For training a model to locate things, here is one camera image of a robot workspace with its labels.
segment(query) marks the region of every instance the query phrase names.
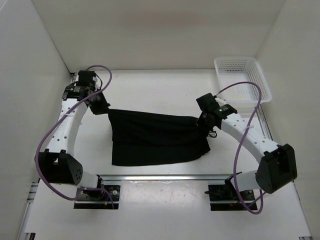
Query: white mesh basket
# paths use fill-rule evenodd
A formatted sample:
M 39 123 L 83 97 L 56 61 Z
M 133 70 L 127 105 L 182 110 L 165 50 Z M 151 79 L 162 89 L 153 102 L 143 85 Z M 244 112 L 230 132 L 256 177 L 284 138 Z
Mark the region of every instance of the white mesh basket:
M 220 89 L 238 82 L 252 82 L 262 91 L 262 103 L 270 102 L 271 92 L 258 61 L 253 57 L 217 57 L 214 60 L 215 71 Z M 259 93 L 255 86 L 239 84 L 221 93 L 228 104 L 242 108 L 252 108 L 257 104 Z

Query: purple cable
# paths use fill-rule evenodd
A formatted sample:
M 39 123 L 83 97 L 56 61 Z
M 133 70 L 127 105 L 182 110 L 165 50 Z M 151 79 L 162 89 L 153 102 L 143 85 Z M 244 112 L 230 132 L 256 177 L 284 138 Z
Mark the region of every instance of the purple cable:
M 106 83 L 106 85 L 98 90 L 98 91 L 95 91 L 94 93 L 88 95 L 87 97 L 85 97 L 84 99 L 80 100 L 79 102 L 77 102 L 75 105 L 73 105 L 66 113 L 65 115 L 63 115 L 57 122 L 56 124 L 44 135 L 44 137 L 41 139 L 37 149 L 36 149 L 36 152 L 35 152 L 35 157 L 34 157 L 34 161 L 35 161 L 35 167 L 36 167 L 36 170 L 37 172 L 39 173 L 39 176 L 40 178 L 42 179 L 42 181 L 44 182 L 45 185 L 47 185 L 47 187 L 49 189 L 51 189 L 55 194 L 59 195 L 60 197 L 66 199 L 66 200 L 69 200 L 69 201 L 73 201 L 75 200 L 76 198 L 75 197 L 69 197 L 69 196 L 66 196 L 64 195 L 63 193 L 59 192 L 57 189 L 55 189 L 45 178 L 45 176 L 43 175 L 43 173 L 41 172 L 41 169 L 40 169 L 40 165 L 39 165 L 39 153 L 40 153 L 40 150 L 41 150 L 41 147 L 42 145 L 44 144 L 45 140 L 49 137 L 49 135 L 66 119 L 66 117 L 68 116 L 68 114 L 70 114 L 74 109 L 76 109 L 81 103 L 89 100 L 90 98 L 92 98 L 93 96 L 97 95 L 97 94 L 100 94 L 102 93 L 108 86 L 109 84 L 111 83 L 111 79 L 112 79 L 112 73 L 111 73 L 111 70 L 106 67 L 106 66 L 103 66 L 103 65 L 92 65 L 90 67 L 88 67 L 86 70 L 89 70 L 91 68 L 94 68 L 94 67 L 100 67 L 100 68 L 104 68 L 106 69 L 109 74 L 110 74 L 110 77 L 109 77 L 109 81 Z M 114 203 L 113 203 L 113 200 L 110 196 L 110 193 L 108 191 L 106 191 L 104 188 L 86 188 L 87 190 L 93 190 L 93 191 L 96 191 L 96 190 L 101 190 L 102 192 L 107 192 L 107 195 L 109 196 L 110 200 L 111 200 L 111 203 L 112 203 L 112 208 L 114 207 Z
M 233 86 L 236 86 L 236 85 L 239 85 L 239 84 L 251 84 L 251 85 L 254 85 L 257 89 L 258 89 L 258 92 L 259 92 L 259 98 L 258 98 L 258 102 L 256 104 L 256 107 L 254 108 L 250 118 L 249 118 L 249 121 L 248 121 L 248 124 L 247 124 L 247 128 L 245 129 L 244 131 L 244 134 L 239 142 L 239 146 L 236 150 L 236 153 L 235 153 L 235 157 L 234 157 L 234 163 L 233 163 L 233 178 L 234 178 L 234 188 L 235 188 L 235 191 L 236 191 L 236 194 L 242 204 L 242 206 L 251 214 L 255 214 L 255 215 L 258 215 L 261 213 L 262 209 L 264 208 L 264 198 L 263 196 L 266 194 L 265 192 L 262 193 L 262 190 L 260 189 L 260 197 L 258 197 L 256 200 L 254 200 L 249 206 L 246 205 L 244 199 L 242 198 L 241 194 L 240 194 L 240 191 L 239 191 L 239 187 L 238 187 L 238 182 L 237 182 L 237 164 L 238 164 L 238 158 L 239 158 L 239 154 L 240 154 L 240 149 L 242 147 L 242 145 L 244 144 L 244 141 L 245 141 L 245 138 L 248 134 L 248 131 L 249 131 L 249 126 L 252 122 L 252 119 L 254 118 L 256 112 L 258 111 L 258 108 L 260 106 L 260 103 L 261 103 L 261 100 L 262 100 L 262 92 L 261 92 L 261 89 L 260 87 L 255 84 L 254 82 L 250 82 L 250 81 L 240 81 L 240 82 L 237 82 L 237 83 L 234 83 L 234 84 L 231 84 L 227 87 L 225 87 L 224 89 L 220 90 L 216 95 L 222 93 L 223 91 L 233 87 Z M 257 202 L 259 199 L 261 199 L 261 204 L 260 204 L 260 208 L 258 211 L 252 211 L 249 207 L 254 204 L 255 202 Z

